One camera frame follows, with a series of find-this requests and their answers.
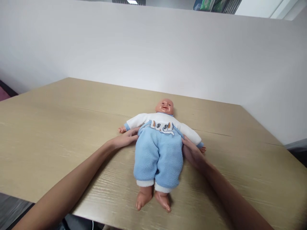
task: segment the doll head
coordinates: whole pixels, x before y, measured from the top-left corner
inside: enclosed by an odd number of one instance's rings
[[[159,101],[159,103],[156,106],[156,112],[162,112],[162,113],[173,115],[174,114],[173,102],[167,98]]]

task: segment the white wall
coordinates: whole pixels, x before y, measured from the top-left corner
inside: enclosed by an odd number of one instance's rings
[[[293,20],[307,0],[242,0],[236,15]]]
[[[293,26],[307,38],[307,8],[293,21]],[[289,144],[307,138],[307,48],[292,66],[276,70],[258,88],[243,107],[281,143]]]
[[[242,0],[236,15],[270,18],[283,0]]]
[[[76,0],[0,1],[0,79],[18,93],[76,77],[247,105],[305,57],[306,35],[302,25],[283,20]],[[283,143],[291,140],[267,128]]]

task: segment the ceiling light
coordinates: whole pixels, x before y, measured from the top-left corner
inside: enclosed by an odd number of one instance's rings
[[[130,4],[138,4],[135,0],[127,0],[127,2],[129,2]]]

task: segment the white cuff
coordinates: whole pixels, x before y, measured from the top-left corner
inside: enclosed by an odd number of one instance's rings
[[[157,184],[157,182],[154,183],[154,189],[158,192],[164,192],[164,193],[170,193],[173,189],[172,188],[165,188]]]
[[[147,181],[142,181],[142,180],[137,180],[137,185],[140,187],[149,187],[154,184],[154,180],[147,180]]]

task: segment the baby doll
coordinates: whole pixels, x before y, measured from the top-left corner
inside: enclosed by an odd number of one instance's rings
[[[139,138],[135,146],[134,177],[140,191],[137,196],[137,209],[148,203],[154,196],[160,205],[170,212],[167,194],[179,184],[183,167],[182,141],[186,135],[201,152],[205,152],[200,136],[187,125],[177,121],[174,104],[170,99],[161,100],[156,113],[141,113],[118,128],[120,133],[140,125]]]

